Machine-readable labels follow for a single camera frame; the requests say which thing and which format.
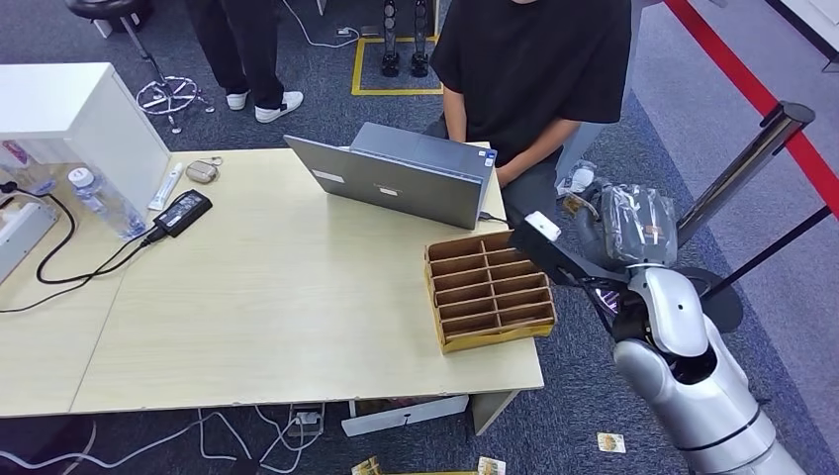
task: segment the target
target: wooden table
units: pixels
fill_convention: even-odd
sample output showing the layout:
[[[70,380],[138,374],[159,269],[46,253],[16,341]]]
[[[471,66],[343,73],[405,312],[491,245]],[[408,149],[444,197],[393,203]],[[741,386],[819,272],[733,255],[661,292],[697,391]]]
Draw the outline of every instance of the wooden table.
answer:
[[[440,352],[423,250],[470,232],[328,195],[291,149],[173,162],[212,155],[225,159],[216,183],[175,191],[214,203],[183,235],[74,295],[0,316],[0,415],[471,394],[481,433],[518,391],[543,386],[532,338]],[[504,213],[495,179],[484,208]],[[81,221],[49,275],[89,270],[119,244],[95,217]],[[34,266],[62,234],[0,286],[3,308],[53,290]]]

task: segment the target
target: gray laptop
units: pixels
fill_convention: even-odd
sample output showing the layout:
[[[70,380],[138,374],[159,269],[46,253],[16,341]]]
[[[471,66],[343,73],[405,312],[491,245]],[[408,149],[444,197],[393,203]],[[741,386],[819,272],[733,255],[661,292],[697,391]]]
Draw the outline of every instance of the gray laptop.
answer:
[[[365,124],[349,149],[284,136],[333,195],[474,230],[496,152]]]

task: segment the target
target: power adapter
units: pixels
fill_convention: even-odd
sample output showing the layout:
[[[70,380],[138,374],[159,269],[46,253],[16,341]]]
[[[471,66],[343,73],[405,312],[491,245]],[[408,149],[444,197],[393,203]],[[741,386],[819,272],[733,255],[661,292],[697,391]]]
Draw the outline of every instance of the power adapter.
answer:
[[[209,198],[195,190],[185,191],[154,218],[154,225],[167,236],[177,238],[210,208],[213,203]]]

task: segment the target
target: plastic bag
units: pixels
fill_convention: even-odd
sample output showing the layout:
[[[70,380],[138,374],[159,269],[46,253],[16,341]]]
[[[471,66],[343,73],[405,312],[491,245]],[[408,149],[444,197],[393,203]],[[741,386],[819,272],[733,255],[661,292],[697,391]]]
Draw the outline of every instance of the plastic bag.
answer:
[[[606,253],[627,264],[676,262],[676,210],[673,200],[640,185],[616,185],[603,193]]]

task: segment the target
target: table leg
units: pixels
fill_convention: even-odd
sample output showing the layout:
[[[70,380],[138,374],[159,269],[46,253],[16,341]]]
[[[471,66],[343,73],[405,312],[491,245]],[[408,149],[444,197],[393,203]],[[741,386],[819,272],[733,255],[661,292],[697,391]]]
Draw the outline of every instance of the table leg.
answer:
[[[487,431],[487,428],[496,421],[501,412],[517,395],[518,390],[502,393],[473,394],[471,397],[472,421],[475,423],[475,434],[482,435]]]

